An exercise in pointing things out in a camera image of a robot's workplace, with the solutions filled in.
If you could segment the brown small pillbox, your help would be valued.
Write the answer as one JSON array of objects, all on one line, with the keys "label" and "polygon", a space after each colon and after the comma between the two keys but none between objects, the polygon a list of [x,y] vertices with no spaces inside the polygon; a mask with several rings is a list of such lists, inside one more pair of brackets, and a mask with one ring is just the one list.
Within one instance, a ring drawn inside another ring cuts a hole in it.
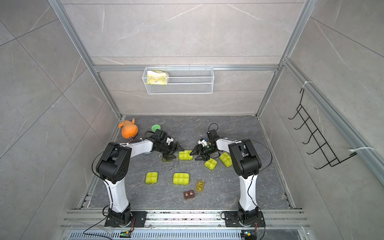
[{"label": "brown small pillbox", "polygon": [[185,200],[192,199],[195,197],[195,191],[194,190],[188,190],[183,192],[183,197]]}]

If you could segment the large green six-cell pillbox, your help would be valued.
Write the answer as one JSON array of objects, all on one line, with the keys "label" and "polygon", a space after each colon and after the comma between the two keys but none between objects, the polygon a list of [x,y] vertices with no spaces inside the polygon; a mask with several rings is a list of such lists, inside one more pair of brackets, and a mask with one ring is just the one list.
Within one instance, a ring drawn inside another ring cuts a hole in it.
[{"label": "large green six-cell pillbox", "polygon": [[173,184],[187,186],[190,182],[190,175],[188,173],[174,173]]}]

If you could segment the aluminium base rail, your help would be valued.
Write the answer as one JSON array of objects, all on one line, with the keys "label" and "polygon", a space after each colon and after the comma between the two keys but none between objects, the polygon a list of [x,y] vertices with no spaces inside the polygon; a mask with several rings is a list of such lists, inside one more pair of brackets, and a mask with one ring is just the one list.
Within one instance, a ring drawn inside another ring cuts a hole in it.
[{"label": "aluminium base rail", "polygon": [[63,240],[312,240],[301,210],[263,210],[252,224],[230,210],[134,210],[135,223],[106,227],[100,209],[69,210]]}]

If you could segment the green lidded round jar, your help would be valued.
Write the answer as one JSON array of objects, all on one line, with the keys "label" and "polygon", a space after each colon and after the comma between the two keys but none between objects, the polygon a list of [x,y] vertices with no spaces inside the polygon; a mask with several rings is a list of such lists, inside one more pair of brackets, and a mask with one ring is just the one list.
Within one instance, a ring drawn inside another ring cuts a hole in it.
[{"label": "green lidded round jar", "polygon": [[156,130],[161,130],[161,126],[158,125],[158,124],[156,124],[156,125],[153,125],[153,126],[151,127],[151,131],[152,131],[152,132],[155,132]]}]

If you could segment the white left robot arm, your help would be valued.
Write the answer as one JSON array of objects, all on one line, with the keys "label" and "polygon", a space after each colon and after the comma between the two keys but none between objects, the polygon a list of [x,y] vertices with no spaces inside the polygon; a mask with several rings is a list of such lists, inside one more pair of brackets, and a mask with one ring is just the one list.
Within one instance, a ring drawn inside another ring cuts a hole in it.
[{"label": "white left robot arm", "polygon": [[175,152],[184,150],[180,143],[162,130],[151,132],[150,136],[131,143],[108,143],[96,165],[96,172],[107,187],[110,199],[109,217],[121,219],[130,216],[125,177],[132,157],[159,152],[169,161],[176,158]]}]

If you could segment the black wall hook rack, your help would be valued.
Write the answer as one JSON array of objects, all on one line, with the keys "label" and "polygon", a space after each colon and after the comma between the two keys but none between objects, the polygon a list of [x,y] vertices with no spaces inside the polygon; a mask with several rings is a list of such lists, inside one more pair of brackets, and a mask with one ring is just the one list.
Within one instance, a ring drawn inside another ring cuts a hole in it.
[{"label": "black wall hook rack", "polygon": [[355,152],[352,152],[351,154],[349,154],[348,157],[344,159],[340,159],[336,155],[335,151],[330,146],[329,142],[325,138],[322,131],[318,128],[318,126],[316,125],[312,117],[309,115],[308,111],[304,108],[303,106],[304,92],[305,92],[304,89],[300,90],[301,97],[300,97],[299,104],[296,108],[295,115],[288,119],[292,121],[295,119],[300,119],[301,125],[299,127],[294,127],[294,130],[298,131],[301,129],[305,129],[310,133],[308,139],[302,142],[303,145],[308,145],[309,143],[316,144],[316,148],[311,152],[306,152],[306,154],[311,156],[319,152],[324,157],[326,162],[320,167],[314,167],[314,169],[321,170],[325,167],[332,168],[345,162],[346,160],[349,160],[355,157],[357,155],[357,153]]}]

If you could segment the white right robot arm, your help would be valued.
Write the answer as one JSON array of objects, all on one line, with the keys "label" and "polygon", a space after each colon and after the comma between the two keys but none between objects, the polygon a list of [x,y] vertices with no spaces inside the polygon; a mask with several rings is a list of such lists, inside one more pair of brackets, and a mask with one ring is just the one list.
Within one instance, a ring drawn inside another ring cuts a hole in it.
[{"label": "white right robot arm", "polygon": [[211,154],[224,151],[230,154],[232,166],[240,179],[240,201],[238,217],[243,225],[249,225],[259,216],[260,207],[256,200],[256,181],[262,167],[261,160],[251,140],[221,138],[216,130],[209,130],[206,139],[200,139],[191,156],[208,161]]}]

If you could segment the small green pillbox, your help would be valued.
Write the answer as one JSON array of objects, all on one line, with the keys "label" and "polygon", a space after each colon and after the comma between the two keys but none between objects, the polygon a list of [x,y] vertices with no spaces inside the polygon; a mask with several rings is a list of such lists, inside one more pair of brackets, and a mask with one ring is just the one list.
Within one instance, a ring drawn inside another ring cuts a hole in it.
[{"label": "small green pillbox", "polygon": [[173,159],[173,156],[162,157],[162,162],[171,162]]},{"label": "small green pillbox", "polygon": [[146,184],[152,185],[158,182],[158,172],[148,172],[146,174]]},{"label": "small green pillbox", "polygon": [[207,169],[213,171],[213,170],[216,168],[217,163],[218,163],[218,162],[217,162],[216,160],[210,158],[209,160],[207,160],[207,161],[204,163],[204,166],[205,166]]}]

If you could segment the yellow packet in basket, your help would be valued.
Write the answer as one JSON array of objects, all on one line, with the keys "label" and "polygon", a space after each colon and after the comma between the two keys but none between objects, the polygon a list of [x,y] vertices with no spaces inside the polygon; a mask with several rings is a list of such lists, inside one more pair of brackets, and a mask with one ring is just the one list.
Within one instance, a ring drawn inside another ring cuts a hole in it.
[{"label": "yellow packet in basket", "polygon": [[167,85],[169,74],[159,70],[147,71],[147,85]]}]

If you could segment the orange plush toy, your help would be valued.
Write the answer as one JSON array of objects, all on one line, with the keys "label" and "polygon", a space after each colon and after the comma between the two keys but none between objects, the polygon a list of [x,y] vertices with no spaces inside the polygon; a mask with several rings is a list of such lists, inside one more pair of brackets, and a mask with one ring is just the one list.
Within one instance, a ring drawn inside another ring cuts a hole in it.
[{"label": "orange plush toy", "polygon": [[130,141],[134,140],[139,131],[138,126],[135,124],[135,119],[132,119],[132,121],[122,121],[118,127],[121,130],[122,137]]}]

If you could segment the yellow small pillbox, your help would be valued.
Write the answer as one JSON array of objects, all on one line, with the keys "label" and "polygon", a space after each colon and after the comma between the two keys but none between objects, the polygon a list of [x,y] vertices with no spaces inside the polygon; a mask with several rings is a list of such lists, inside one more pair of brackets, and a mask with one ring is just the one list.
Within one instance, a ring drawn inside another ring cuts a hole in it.
[{"label": "yellow small pillbox", "polygon": [[205,182],[202,181],[202,180],[197,180],[197,184],[196,184],[196,187],[195,187],[195,190],[199,193],[202,193],[203,190],[204,190],[204,185],[205,185]]}]

